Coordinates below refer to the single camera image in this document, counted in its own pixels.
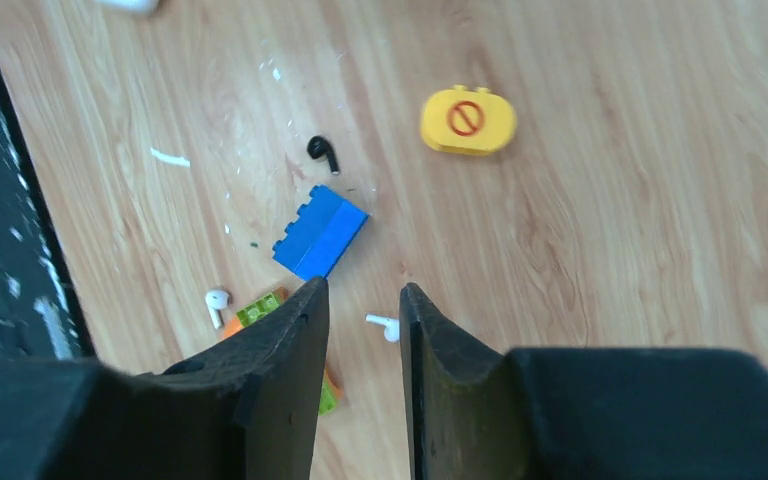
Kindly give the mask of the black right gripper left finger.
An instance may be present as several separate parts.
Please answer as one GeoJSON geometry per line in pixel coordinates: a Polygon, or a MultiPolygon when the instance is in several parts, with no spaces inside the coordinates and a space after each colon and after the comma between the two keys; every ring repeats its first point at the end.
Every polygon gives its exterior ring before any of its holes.
{"type": "Polygon", "coordinates": [[[0,360],[0,479],[306,479],[329,287],[160,374],[96,360],[0,360]]]}

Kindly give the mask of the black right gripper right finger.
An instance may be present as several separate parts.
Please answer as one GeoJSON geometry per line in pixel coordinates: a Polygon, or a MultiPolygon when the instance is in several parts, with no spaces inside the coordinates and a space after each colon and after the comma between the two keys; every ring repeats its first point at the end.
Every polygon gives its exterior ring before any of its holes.
{"type": "Polygon", "coordinates": [[[768,370],[730,349],[498,353],[400,294],[415,479],[768,479],[768,370]]]}

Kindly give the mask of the black earbud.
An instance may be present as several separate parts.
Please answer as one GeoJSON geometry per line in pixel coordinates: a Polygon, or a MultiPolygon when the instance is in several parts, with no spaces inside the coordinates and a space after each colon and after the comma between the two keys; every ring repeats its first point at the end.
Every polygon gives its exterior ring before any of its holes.
{"type": "Polygon", "coordinates": [[[306,151],[311,159],[325,160],[332,175],[338,176],[341,172],[339,163],[331,143],[323,136],[313,136],[307,143],[306,151]]]}

